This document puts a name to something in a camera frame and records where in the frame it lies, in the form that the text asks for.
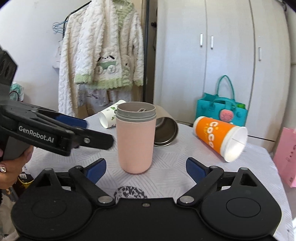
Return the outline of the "person left hand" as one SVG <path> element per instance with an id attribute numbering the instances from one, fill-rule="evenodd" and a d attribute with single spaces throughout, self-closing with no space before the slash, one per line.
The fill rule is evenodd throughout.
<path id="1" fill-rule="evenodd" d="M 1 162 L 1 189 L 10 188 L 22 173 L 23 166 L 30 161 L 34 147 L 30 146 L 18 158 Z"/>

